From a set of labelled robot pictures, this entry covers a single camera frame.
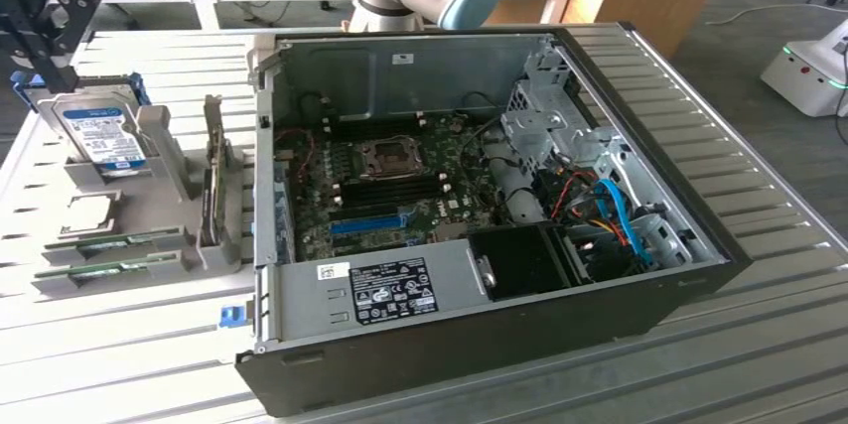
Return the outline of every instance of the gray floor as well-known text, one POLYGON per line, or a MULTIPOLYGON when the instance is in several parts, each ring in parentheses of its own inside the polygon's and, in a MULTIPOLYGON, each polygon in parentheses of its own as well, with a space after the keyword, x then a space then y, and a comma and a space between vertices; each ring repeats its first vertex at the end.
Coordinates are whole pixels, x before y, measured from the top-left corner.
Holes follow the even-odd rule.
MULTIPOLYGON (((750 7, 803 3, 804 0, 708 0, 699 23, 672 58, 674 64, 707 97, 734 127, 752 143, 778 172, 824 214, 843 235, 848 235, 848 146, 836 135, 834 120, 804 116, 759 81, 758 77, 782 45, 790 40, 820 38, 846 18, 814 9, 770 10, 742 17, 723 27, 704 25, 750 7)), ((278 27, 338 25, 350 18, 351 5, 335 2, 324 12, 316 2, 295 2, 278 27)), ((143 30, 199 28, 187 4, 130 4, 124 6, 143 30)), ((275 20, 286 3, 256 8, 260 17, 275 20)), ((232 5, 219 6, 224 28, 255 28, 232 5)), ((96 30, 123 30, 126 22, 112 9, 102 7, 96 30)), ((0 71, 4 77, 8 67, 0 71)), ((8 138, 26 116, 26 109, 8 87, 0 87, 0 141, 8 138)), ((0 158, 8 142, 0 142, 0 158)))

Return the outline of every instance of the label sticker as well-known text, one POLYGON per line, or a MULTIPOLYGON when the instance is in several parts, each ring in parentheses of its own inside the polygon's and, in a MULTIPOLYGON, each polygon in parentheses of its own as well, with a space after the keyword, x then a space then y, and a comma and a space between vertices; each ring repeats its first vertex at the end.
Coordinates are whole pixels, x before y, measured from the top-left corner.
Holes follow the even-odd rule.
POLYGON ((412 65, 415 64, 415 54, 395 54, 392 55, 394 65, 412 65))
POLYGON ((363 325, 439 311, 424 258, 354 268, 350 287, 363 325))
POLYGON ((350 262, 327 263, 318 266, 318 280, 343 278, 350 271, 350 262))
POLYGON ((126 118, 119 108, 75 109, 63 116, 95 164, 115 171, 144 164, 138 139, 123 130, 126 118))

